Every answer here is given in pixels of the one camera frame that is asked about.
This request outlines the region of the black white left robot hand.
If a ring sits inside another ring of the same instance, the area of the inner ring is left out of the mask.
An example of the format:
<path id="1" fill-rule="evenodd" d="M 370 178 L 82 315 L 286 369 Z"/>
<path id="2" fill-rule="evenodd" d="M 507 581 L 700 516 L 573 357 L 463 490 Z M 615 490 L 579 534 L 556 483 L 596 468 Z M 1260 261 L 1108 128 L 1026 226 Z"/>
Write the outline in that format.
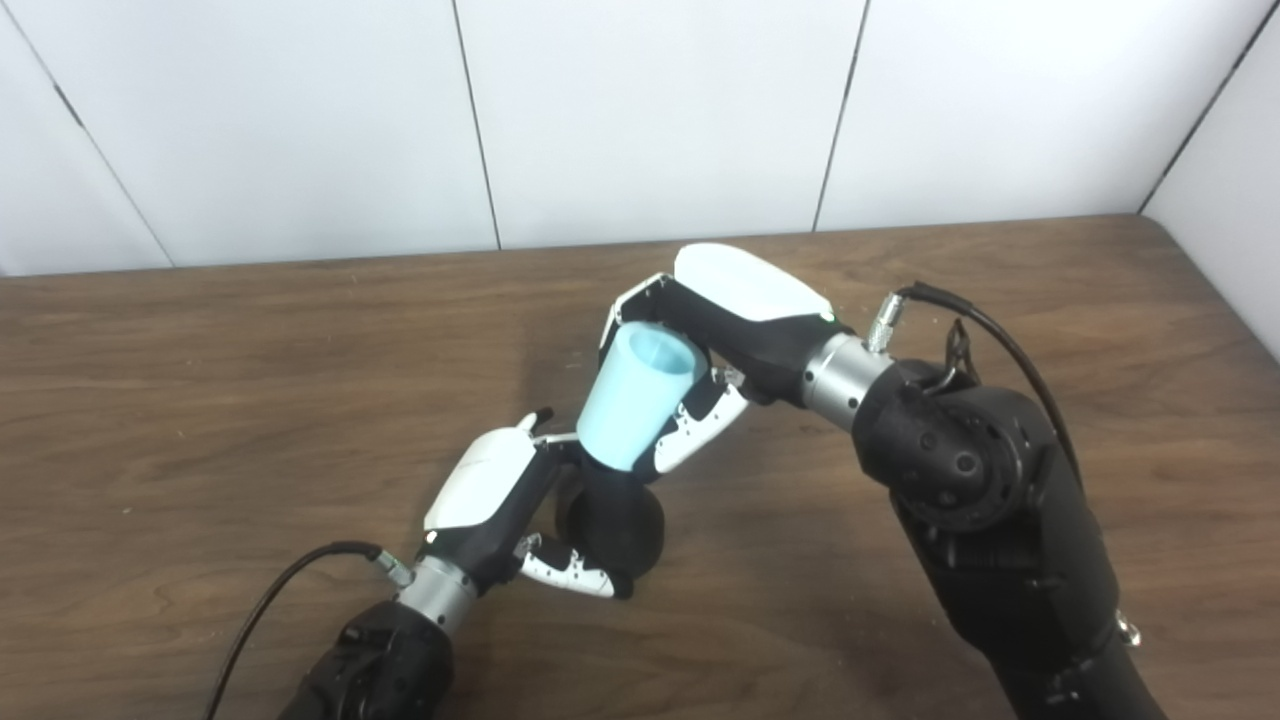
<path id="1" fill-rule="evenodd" d="M 462 587 L 476 597 L 525 575 L 563 591 L 627 600 L 634 582 L 604 569 L 581 541 L 530 529 L 562 470 L 581 470 L 589 459 L 575 433 L 535 436 L 549 418 L 549 409 L 530 413 L 467 447 L 422 520 L 419 560 L 460 571 Z"/>

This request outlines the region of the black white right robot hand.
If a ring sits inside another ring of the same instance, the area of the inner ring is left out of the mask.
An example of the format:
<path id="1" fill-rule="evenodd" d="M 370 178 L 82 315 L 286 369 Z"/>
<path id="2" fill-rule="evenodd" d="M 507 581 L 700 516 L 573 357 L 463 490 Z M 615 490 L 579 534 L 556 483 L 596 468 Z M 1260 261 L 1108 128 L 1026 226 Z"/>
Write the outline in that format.
<path id="1" fill-rule="evenodd" d="M 690 341 L 700 372 L 635 461 L 641 483 L 673 471 L 753 405 L 782 401 L 849 430 L 886 369 L 826 297 L 724 243 L 685 246 L 672 272 L 623 292 L 605 316 L 602 352 L 628 322 Z"/>

